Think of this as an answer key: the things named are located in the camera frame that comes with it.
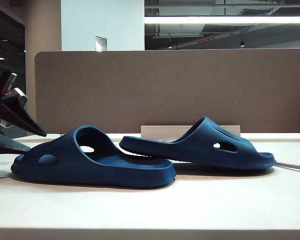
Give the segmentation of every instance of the blue slide sandal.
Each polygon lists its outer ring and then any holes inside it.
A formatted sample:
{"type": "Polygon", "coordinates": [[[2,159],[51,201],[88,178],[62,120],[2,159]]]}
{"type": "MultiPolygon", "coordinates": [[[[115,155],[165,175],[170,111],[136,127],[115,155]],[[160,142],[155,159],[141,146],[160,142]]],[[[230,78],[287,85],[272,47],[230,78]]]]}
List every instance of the blue slide sandal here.
{"type": "Polygon", "coordinates": [[[129,188],[160,187],[176,176],[170,161],[125,154],[91,125],[80,126],[17,156],[11,170],[31,182],[129,188]],[[83,152],[80,146],[94,151],[83,152]]]}
{"type": "Polygon", "coordinates": [[[120,147],[131,153],[215,167],[259,170],[272,167],[272,153],[257,152],[250,141],[239,137],[208,117],[197,121],[172,142],[125,136],[120,147]]]}

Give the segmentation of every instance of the white wall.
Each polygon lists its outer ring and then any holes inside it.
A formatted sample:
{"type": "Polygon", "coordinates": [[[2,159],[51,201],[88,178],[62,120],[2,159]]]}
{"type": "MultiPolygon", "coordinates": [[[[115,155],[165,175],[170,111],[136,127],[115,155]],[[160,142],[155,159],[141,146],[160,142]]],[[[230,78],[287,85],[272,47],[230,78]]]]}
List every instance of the white wall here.
{"type": "Polygon", "coordinates": [[[63,51],[95,51],[95,36],[107,50],[144,50],[144,0],[61,0],[63,51]]]}

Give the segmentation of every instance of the ceiling light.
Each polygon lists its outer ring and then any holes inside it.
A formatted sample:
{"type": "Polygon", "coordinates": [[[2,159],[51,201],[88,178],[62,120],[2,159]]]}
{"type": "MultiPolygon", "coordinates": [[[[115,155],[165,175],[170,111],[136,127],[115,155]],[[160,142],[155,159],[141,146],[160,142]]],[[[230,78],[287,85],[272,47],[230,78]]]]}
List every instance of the ceiling light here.
{"type": "Polygon", "coordinates": [[[171,38],[171,34],[168,33],[169,37],[168,37],[168,49],[172,49],[172,38],[171,38]]]}
{"type": "Polygon", "coordinates": [[[300,16],[147,16],[145,24],[300,24],[300,16]]]}

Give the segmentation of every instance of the gray partition panel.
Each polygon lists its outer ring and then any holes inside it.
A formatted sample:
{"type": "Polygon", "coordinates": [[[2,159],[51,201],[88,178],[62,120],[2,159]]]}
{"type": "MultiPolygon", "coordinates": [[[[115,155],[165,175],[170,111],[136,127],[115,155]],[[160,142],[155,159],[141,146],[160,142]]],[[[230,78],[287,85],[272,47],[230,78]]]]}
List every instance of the gray partition panel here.
{"type": "Polygon", "coordinates": [[[242,132],[300,132],[300,49],[41,52],[35,85],[48,133],[139,133],[202,116],[242,132]]]}

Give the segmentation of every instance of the desk surface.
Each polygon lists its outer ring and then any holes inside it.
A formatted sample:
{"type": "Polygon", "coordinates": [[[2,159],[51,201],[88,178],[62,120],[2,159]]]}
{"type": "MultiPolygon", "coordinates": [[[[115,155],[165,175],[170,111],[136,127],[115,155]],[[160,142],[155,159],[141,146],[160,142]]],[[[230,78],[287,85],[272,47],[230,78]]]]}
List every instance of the desk surface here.
{"type": "MultiPolygon", "coordinates": [[[[253,145],[300,165],[300,141],[253,145]]],[[[0,239],[300,239],[300,170],[251,176],[174,162],[171,184],[124,189],[20,181],[10,171],[16,156],[0,155],[0,239]]]]}

